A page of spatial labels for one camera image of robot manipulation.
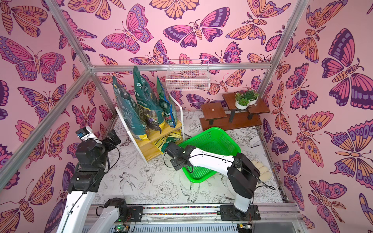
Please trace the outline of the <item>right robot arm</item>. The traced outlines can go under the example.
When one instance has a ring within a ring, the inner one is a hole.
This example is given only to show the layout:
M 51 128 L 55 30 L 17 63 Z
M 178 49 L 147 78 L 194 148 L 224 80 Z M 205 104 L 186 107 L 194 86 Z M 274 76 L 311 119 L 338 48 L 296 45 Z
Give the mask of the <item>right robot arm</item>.
M 172 168 L 175 170 L 201 167 L 228 178 L 236 192 L 236 198 L 233 205 L 220 207 L 221 220 L 254 220 L 255 209 L 251 203 L 260 171 L 246 155 L 240 152 L 236 155 L 219 155 L 191 145 L 183 148 L 173 142 L 166 147 L 165 154 L 171 157 Z

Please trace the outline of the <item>dark green fertilizer bag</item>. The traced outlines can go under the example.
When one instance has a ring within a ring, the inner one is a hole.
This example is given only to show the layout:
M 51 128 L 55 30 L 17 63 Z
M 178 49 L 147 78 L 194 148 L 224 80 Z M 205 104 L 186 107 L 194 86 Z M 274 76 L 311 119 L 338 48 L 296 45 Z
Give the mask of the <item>dark green fertilizer bag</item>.
M 137 103 L 115 76 L 112 76 L 112 80 L 117 106 L 130 133 L 137 140 L 149 140 L 148 126 L 140 116 Z

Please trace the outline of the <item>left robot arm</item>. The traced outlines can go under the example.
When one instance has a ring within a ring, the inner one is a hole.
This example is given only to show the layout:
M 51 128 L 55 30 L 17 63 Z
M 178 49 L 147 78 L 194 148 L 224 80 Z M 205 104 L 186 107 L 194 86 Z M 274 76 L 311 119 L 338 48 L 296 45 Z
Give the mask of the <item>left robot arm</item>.
M 76 131 L 81 143 L 76 150 L 78 165 L 68 186 L 68 196 L 57 232 L 80 233 L 103 177 L 113 168 L 108 153 L 121 143 L 114 130 L 99 140 L 89 127 Z M 125 199 L 109 199 L 90 228 L 91 233 L 107 233 L 116 222 L 140 223 L 143 207 L 129 207 Z

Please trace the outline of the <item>blue green fertilizer bag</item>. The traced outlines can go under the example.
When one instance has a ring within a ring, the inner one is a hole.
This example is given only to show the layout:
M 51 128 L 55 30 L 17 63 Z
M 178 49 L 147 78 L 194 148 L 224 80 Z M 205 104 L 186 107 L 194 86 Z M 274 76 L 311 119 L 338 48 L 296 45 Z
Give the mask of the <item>blue green fertilizer bag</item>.
M 175 128 L 177 125 L 177 113 L 174 101 L 170 98 L 170 95 L 161 80 L 157 78 L 157 94 L 159 96 L 159 104 L 164 112 L 165 121 L 170 127 Z

